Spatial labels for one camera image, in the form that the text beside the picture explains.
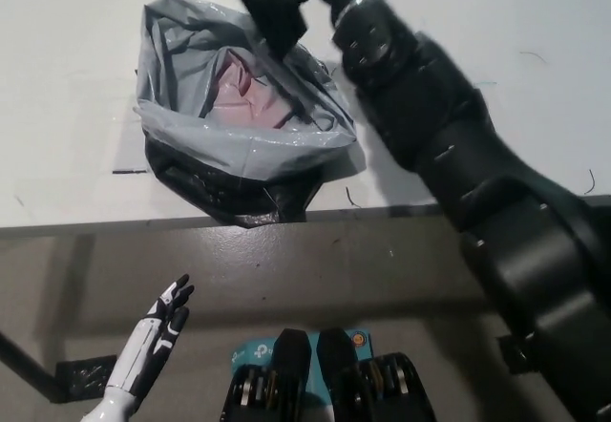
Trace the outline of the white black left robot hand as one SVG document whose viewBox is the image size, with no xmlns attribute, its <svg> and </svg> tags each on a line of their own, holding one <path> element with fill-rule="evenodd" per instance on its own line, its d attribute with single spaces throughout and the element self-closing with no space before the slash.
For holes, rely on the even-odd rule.
<svg viewBox="0 0 611 422">
<path fill-rule="evenodd" d="M 189 317 L 195 287 L 184 274 L 172 282 L 137 322 L 107 383 L 141 402 L 163 370 Z"/>
</svg>

